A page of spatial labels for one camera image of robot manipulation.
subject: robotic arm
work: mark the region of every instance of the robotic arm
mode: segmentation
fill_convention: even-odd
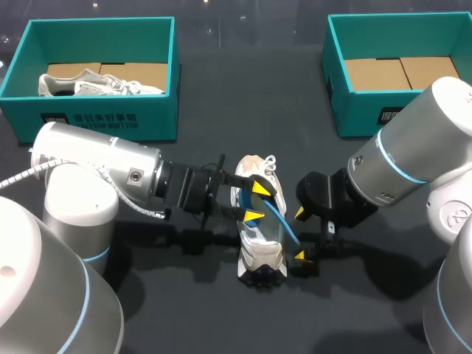
[[[332,176],[312,172],[296,186],[296,218],[317,215],[324,245],[431,182],[428,219],[452,243],[472,213],[472,88],[443,77],[407,105]]]
[[[321,247],[337,248],[353,227],[424,184],[434,232],[453,243],[423,310],[435,354],[472,353],[472,87],[443,77],[432,84],[332,176],[312,172],[296,186],[296,218],[322,219]],[[313,250],[301,253],[315,260]]]
[[[209,216],[249,221],[264,216],[254,210],[221,206],[215,201],[220,185],[225,184],[258,193],[274,195],[274,188],[261,179],[229,175],[223,170],[224,156],[214,170],[166,161],[155,147],[139,145],[60,123],[47,123],[38,133],[32,148],[31,166],[39,169],[39,178],[48,179],[48,167],[60,159],[97,170],[117,191],[118,196],[137,212],[168,219],[171,208],[192,214],[204,214],[202,228]],[[166,207],[153,212],[137,206],[160,198]]]

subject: screw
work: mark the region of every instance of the screw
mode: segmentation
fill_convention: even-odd
[[[138,171],[133,171],[131,173],[131,180],[133,182],[139,182],[141,180],[141,173],[139,173]]]
[[[354,164],[359,166],[361,163],[362,163],[362,155],[354,158]]]

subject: dark tabletop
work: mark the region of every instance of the dark tabletop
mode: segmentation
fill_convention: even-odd
[[[328,13],[468,10],[470,0],[0,0],[0,81],[29,18],[175,15],[181,48],[178,140],[158,145],[167,160],[193,165],[225,153],[233,171],[246,154],[277,157],[287,220],[298,235],[317,221],[293,222],[296,183],[309,171],[334,173],[365,140],[337,137],[321,70]],[[0,117],[0,180],[29,167]],[[1,191],[42,214],[34,179]],[[125,314],[122,354],[429,353],[423,297],[447,252],[426,222],[426,187],[354,229],[342,230],[339,259],[318,277],[274,290],[236,276],[233,223],[199,232],[191,215],[169,223],[120,206],[106,279]],[[229,189],[218,200],[229,203]]]

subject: white sneaker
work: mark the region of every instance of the white sneaker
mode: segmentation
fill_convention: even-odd
[[[40,96],[100,96],[129,94],[163,94],[153,86],[141,85],[137,81],[120,80],[112,75],[100,75],[85,69],[76,77],[60,78],[49,74],[39,77]]]
[[[285,217],[287,206],[283,198],[282,188],[275,175],[275,157],[268,156],[261,159],[259,156],[245,156],[236,168],[236,175],[250,177],[259,175],[269,181],[277,191],[275,204],[279,213]],[[231,205],[234,207],[249,208],[252,206],[241,205],[246,203],[241,198],[239,188],[231,188]],[[241,237],[241,250],[237,263],[237,276],[247,285],[258,287],[279,285],[287,278],[287,265],[283,249],[284,230],[278,222],[273,225],[262,225],[262,218],[258,223],[238,222]]]

